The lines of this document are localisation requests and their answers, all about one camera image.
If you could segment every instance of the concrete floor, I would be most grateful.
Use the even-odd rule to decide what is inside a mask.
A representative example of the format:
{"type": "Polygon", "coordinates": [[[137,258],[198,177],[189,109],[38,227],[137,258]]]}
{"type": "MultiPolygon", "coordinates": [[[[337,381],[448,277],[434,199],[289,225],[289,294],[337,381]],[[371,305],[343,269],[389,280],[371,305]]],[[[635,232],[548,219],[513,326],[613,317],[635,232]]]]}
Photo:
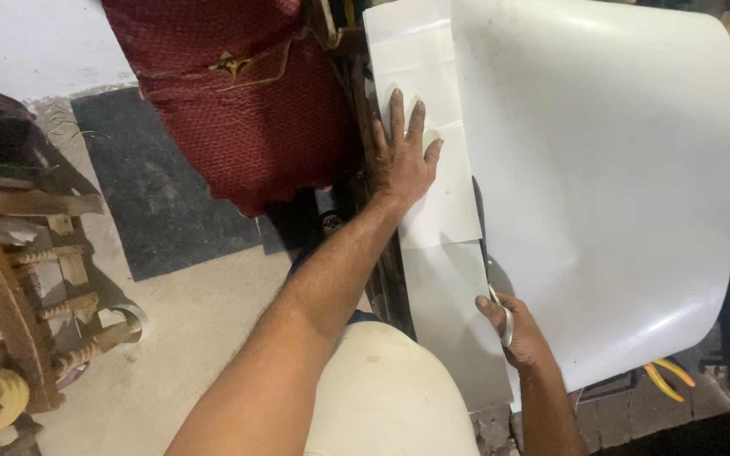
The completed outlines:
{"type": "MultiPolygon", "coordinates": [[[[50,140],[100,188],[83,138],[63,123],[74,121],[68,100],[50,103],[68,113],[64,119],[55,116],[53,124],[66,127],[50,140]]],[[[41,123],[46,106],[32,109],[41,123]]],[[[134,282],[108,211],[84,215],[82,223],[96,267],[143,308],[152,324],[140,343],[95,358],[85,375],[63,390],[66,403],[59,410],[34,416],[46,427],[39,446],[46,456],[163,454],[275,296],[291,263],[285,252],[264,255],[262,247],[255,247],[134,282]]]]}

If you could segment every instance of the black mat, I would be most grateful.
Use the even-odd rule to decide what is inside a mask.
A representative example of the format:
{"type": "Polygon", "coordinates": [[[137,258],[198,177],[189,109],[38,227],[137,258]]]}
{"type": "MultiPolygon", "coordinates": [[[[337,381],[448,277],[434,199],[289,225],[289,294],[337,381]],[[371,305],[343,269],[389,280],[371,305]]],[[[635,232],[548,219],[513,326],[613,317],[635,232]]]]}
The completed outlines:
{"type": "Polygon", "coordinates": [[[207,185],[136,88],[72,101],[135,281],[261,244],[255,219],[207,185]]]}

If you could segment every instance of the yellow object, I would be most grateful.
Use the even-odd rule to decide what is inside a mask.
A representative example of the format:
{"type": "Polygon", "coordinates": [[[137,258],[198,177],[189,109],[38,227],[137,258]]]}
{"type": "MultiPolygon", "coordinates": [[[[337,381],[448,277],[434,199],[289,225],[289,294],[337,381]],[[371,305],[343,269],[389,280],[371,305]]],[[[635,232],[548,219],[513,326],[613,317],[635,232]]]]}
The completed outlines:
{"type": "Polygon", "coordinates": [[[0,430],[10,426],[25,411],[29,399],[30,389],[25,379],[13,371],[0,369],[0,430]]]}
{"type": "Polygon", "coordinates": [[[673,363],[672,361],[668,361],[668,360],[666,360],[666,359],[664,359],[664,358],[661,358],[661,359],[655,359],[655,360],[653,361],[653,363],[657,364],[658,366],[662,366],[662,367],[664,367],[664,368],[667,368],[667,369],[669,369],[669,370],[670,370],[670,371],[672,371],[672,372],[673,372],[673,373],[674,373],[674,374],[675,374],[675,375],[676,375],[677,377],[680,377],[680,378],[681,378],[681,380],[683,380],[683,382],[684,382],[684,383],[685,383],[686,385],[689,385],[689,386],[691,386],[692,388],[694,388],[694,387],[695,387],[695,381],[694,381],[694,380],[692,380],[692,377],[690,377],[690,376],[689,376],[689,374],[688,374],[688,373],[686,373],[686,371],[685,371],[685,370],[683,370],[683,368],[681,368],[681,366],[678,366],[677,364],[673,363]]]}
{"type": "Polygon", "coordinates": [[[356,27],[354,20],[354,0],[346,0],[346,25],[348,27],[356,27]]]}
{"type": "Polygon", "coordinates": [[[667,384],[667,382],[664,380],[663,377],[661,377],[661,374],[658,372],[658,368],[655,368],[653,363],[669,369],[677,377],[683,380],[686,385],[694,387],[695,380],[693,380],[692,377],[688,373],[686,373],[686,371],[683,370],[680,366],[671,361],[667,361],[664,358],[655,359],[652,363],[647,363],[644,365],[647,375],[650,376],[652,381],[658,386],[658,388],[660,388],[661,391],[663,391],[670,398],[675,399],[678,402],[683,402],[683,396],[679,395],[674,389],[672,389],[672,387],[669,386],[669,384],[667,384]]]}

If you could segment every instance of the pliers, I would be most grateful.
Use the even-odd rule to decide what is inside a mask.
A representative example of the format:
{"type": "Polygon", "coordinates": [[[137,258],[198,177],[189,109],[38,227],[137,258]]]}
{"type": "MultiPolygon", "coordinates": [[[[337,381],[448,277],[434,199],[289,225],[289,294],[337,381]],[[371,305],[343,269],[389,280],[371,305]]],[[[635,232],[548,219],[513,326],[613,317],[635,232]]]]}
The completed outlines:
{"type": "Polygon", "coordinates": [[[695,380],[693,380],[692,377],[690,377],[689,374],[686,373],[686,371],[683,370],[680,366],[673,363],[672,361],[667,361],[664,358],[655,359],[652,363],[644,364],[646,373],[650,376],[650,378],[652,379],[652,381],[654,381],[658,388],[661,389],[661,391],[664,391],[664,393],[670,398],[675,399],[678,402],[683,402],[683,396],[679,395],[674,389],[672,389],[672,387],[667,384],[664,378],[661,377],[661,374],[658,373],[658,369],[655,368],[653,363],[669,369],[677,377],[680,377],[686,385],[694,387],[695,380]]]}

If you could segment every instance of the person's left hand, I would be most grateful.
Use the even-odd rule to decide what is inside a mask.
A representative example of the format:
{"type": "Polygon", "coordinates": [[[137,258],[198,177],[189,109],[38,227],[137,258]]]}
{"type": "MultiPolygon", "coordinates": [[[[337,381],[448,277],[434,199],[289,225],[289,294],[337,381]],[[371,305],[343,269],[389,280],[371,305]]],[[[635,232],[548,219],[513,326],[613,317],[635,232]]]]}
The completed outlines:
{"type": "Polygon", "coordinates": [[[405,136],[404,98],[401,90],[393,90],[390,96],[390,143],[385,139],[382,122],[376,113],[373,114],[373,139],[377,148],[374,196],[394,200],[404,212],[420,200],[432,181],[436,180],[436,165],[444,143],[441,139],[432,141],[422,156],[425,112],[424,103],[419,100],[413,107],[405,136]]]}

